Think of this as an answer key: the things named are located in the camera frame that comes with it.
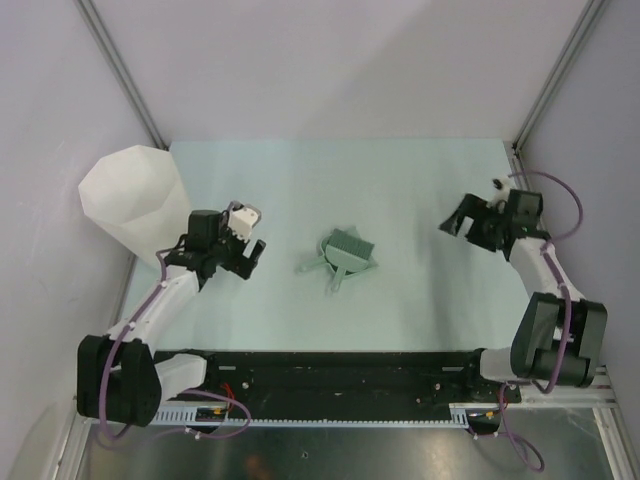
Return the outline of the green hand brush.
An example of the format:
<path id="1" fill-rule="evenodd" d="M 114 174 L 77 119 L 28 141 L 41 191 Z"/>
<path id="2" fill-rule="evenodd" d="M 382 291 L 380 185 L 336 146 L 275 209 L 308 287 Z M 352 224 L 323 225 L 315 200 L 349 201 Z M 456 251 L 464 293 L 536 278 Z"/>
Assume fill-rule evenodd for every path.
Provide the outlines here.
<path id="1" fill-rule="evenodd" d="M 346 230 L 334 229 L 325 248 L 325 259 L 335 267 L 331 291 L 338 292 L 348 273 L 357 274 L 370 267 L 375 245 Z"/>

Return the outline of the green plastic dustpan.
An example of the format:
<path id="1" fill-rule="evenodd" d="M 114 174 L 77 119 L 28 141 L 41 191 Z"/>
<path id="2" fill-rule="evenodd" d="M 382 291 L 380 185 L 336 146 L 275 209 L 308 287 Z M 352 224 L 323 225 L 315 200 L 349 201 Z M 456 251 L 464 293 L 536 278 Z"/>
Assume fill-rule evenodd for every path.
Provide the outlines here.
<path id="1" fill-rule="evenodd" d="M 354 236 L 357 236 L 357 237 L 360 237 L 360 238 L 364 239 L 364 238 L 361 236 L 361 234 L 360 234 L 360 232 L 359 232 L 359 230 L 358 230 L 358 228 L 357 228 L 356 226 L 350 226 L 350 227 L 347 227 L 346 229 L 342 229 L 342 228 L 335 228 L 335 229 L 346 230 L 346 231 L 348 231 L 349 233 L 351 233 L 352 235 L 354 235 Z M 317 249 L 317 253 L 318 253 L 318 255 L 317 255 L 315 258 L 310 259 L 310 260 L 307 260 L 307 261 L 305 261 L 305 262 L 303 262 L 303 263 L 299 264 L 299 265 L 296 267 L 296 272 L 297 272 L 297 273 L 306 273 L 306 272 L 310 272 L 311 270 L 318 269 L 318 268 L 321 268 L 321 267 L 328 267 L 328 268 L 329 268 L 329 270 L 330 270 L 333 274 L 335 273 L 335 267 L 334 267 L 334 266 L 332 266 L 332 265 L 330 265 L 330 264 L 327 262 L 327 260 L 325 259 L 325 248 L 326 248 L 326 244 L 327 244 L 327 242 L 328 242 L 328 240 L 329 240 L 329 236 L 331 235 L 331 233 L 330 233 L 330 234 L 328 234 L 327 236 L 325 236 L 325 237 L 320 241 L 320 243 L 318 244 L 318 249 Z M 373 252 L 372 252 L 371 261 L 370 261 L 370 267 L 369 267 L 369 268 L 367 268 L 365 271 L 363 271 L 363 272 L 361 272 L 361 273 L 357 273 L 357 274 L 351 274 L 351 273 L 348 273 L 345 279 L 347 279 L 347 278 L 349 278 L 349 277 L 355 277 L 355 276 L 358 276 L 358 275 L 363 275 L 365 272 L 367 272 L 367 271 L 369 271 L 369 270 L 377 269 L 378 267 L 379 267 L 379 263 L 378 263 L 378 262 L 375 260 L 375 258 L 373 257 Z"/>

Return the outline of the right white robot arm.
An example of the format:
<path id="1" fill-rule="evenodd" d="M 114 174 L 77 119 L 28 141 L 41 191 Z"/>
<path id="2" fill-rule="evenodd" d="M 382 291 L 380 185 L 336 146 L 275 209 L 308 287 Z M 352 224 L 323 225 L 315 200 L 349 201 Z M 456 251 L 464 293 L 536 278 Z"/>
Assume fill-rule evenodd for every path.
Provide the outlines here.
<path id="1" fill-rule="evenodd" d="M 586 388 L 599 365 L 606 307 L 588 300 L 561 267 L 550 234 L 541 229 L 543 197 L 509 189 L 491 201 L 468 193 L 441 231 L 489 252 L 500 252 L 529 296 L 512 344 L 486 349 L 480 366 L 461 376 L 463 393 L 484 401 L 497 380 L 529 381 L 543 391 Z"/>

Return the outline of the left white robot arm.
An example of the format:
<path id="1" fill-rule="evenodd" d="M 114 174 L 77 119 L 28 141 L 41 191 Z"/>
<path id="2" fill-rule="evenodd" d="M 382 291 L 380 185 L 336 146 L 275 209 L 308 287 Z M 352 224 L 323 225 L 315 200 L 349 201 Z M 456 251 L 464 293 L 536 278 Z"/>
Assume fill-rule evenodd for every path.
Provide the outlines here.
<path id="1" fill-rule="evenodd" d="M 88 335 L 77 349 L 76 408 L 102 426 L 144 427 L 159 406 L 186 391 L 214 397 L 220 374 L 197 354 L 156 361 L 158 342 L 181 310 L 217 270 L 251 277 L 266 248 L 250 240 L 261 212 L 231 203 L 223 211 L 194 210 L 174 247 L 157 252 L 160 277 L 134 312 L 102 336 Z"/>

